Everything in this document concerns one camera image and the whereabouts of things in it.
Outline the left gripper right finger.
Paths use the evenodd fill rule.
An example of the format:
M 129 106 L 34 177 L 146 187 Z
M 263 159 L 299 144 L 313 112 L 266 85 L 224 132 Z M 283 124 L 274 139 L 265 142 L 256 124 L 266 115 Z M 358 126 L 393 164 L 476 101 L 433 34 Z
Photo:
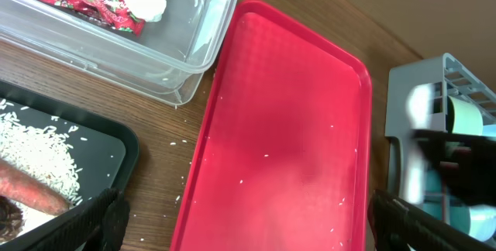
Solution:
M 386 191 L 373 192 L 367 218 L 377 251 L 495 251 Z

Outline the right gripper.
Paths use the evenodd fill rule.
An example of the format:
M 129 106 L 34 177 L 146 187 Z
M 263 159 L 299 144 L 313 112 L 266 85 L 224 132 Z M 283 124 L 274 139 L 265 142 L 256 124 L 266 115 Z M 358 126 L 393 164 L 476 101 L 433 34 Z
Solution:
M 417 129 L 414 141 L 452 196 L 495 206 L 495 139 Z

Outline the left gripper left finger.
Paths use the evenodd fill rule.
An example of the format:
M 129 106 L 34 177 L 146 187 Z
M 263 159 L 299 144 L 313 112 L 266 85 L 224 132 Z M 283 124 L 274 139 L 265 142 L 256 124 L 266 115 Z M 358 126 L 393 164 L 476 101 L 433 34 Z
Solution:
M 72 208 L 7 242 L 7 251 L 119 250 L 129 223 L 130 206 L 117 188 Z

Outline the green ceramic bowl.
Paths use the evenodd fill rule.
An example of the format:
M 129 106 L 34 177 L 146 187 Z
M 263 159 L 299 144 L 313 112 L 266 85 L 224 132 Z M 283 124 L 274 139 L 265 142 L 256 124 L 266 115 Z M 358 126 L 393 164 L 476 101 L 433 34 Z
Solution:
M 452 96 L 448 97 L 447 103 L 446 124 L 448 132 L 472 136 L 482 135 L 483 118 L 475 105 Z

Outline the white plastic spoon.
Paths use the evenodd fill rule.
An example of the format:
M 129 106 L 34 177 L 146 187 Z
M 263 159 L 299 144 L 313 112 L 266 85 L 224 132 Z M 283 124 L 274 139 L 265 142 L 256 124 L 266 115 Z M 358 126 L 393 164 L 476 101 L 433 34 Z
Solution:
M 434 84 L 420 84 L 409 92 L 405 103 L 409 145 L 405 153 L 400 196 L 413 205 L 420 205 L 424 199 L 426 161 L 412 135 L 417 129 L 430 127 L 434 95 Z

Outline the brown food scrap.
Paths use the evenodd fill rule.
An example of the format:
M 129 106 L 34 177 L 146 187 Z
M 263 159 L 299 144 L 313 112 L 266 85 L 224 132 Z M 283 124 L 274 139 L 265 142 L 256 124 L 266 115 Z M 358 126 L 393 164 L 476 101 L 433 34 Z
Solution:
M 14 239 L 22 230 L 21 210 L 9 199 L 1 197 L 0 204 L 1 243 Z

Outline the white rice pile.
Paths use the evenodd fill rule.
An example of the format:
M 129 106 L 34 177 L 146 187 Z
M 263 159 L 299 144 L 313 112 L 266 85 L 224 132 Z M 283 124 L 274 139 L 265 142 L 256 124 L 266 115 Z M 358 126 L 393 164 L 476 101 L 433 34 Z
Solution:
M 28 106 L 5 98 L 1 100 L 1 160 L 63 196 L 70 210 L 78 206 L 83 197 L 79 194 L 78 176 L 82 169 L 70 154 L 73 146 L 68 142 L 69 133 L 57 131 L 54 125 L 59 119 L 57 116 L 40 127 L 28 124 L 31 111 Z M 16 238 L 59 216 L 10 201 L 22 212 L 22 230 Z

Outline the orange carrot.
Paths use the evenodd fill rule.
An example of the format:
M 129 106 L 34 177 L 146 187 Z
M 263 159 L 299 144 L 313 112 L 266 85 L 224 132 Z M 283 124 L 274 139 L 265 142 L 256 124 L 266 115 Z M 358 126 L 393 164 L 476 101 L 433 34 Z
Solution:
M 1 160 L 1 196 L 48 215 L 61 215 L 70 208 L 63 196 L 4 160 Z

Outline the light blue small bowl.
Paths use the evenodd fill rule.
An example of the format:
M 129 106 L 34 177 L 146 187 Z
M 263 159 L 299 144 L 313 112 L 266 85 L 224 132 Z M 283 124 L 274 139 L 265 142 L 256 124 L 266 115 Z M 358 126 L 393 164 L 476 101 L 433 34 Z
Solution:
M 430 167 L 439 176 L 431 164 Z M 455 203 L 449 208 L 450 225 L 481 242 L 486 242 L 492 238 L 495 235 L 495 206 L 466 205 L 460 199 L 452 196 L 446 184 L 445 186 L 450 200 Z

